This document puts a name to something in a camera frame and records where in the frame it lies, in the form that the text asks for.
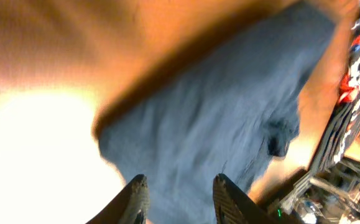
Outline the navy blue shorts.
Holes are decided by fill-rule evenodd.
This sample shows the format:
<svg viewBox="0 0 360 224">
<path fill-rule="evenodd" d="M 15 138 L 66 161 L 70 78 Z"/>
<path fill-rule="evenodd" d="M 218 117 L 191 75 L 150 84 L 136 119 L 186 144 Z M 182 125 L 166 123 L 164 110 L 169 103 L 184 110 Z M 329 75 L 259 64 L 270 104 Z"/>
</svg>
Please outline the navy blue shorts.
<svg viewBox="0 0 360 224">
<path fill-rule="evenodd" d="M 103 128 L 101 155 L 147 176 L 153 223 L 213 223 L 212 181 L 242 190 L 298 136 L 298 96 L 334 23 L 300 1 L 241 31 Z"/>
</svg>

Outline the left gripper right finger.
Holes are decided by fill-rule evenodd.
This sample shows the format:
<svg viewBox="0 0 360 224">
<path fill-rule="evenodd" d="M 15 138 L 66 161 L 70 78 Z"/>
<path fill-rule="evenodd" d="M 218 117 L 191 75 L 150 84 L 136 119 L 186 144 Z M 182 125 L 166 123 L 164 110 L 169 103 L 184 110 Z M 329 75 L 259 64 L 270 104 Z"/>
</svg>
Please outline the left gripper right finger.
<svg viewBox="0 0 360 224">
<path fill-rule="evenodd" d="M 225 174 L 213 180 L 217 224 L 277 224 Z"/>
</svg>

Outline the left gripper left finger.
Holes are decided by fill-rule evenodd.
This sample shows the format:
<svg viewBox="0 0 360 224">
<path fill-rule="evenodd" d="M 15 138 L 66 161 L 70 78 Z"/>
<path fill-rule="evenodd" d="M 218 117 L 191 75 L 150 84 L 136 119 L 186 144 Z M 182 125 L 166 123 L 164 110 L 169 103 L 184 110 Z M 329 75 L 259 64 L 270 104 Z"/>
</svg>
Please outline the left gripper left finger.
<svg viewBox="0 0 360 224">
<path fill-rule="evenodd" d="M 138 174 L 86 224 L 146 224 L 149 206 L 147 177 Z"/>
</svg>

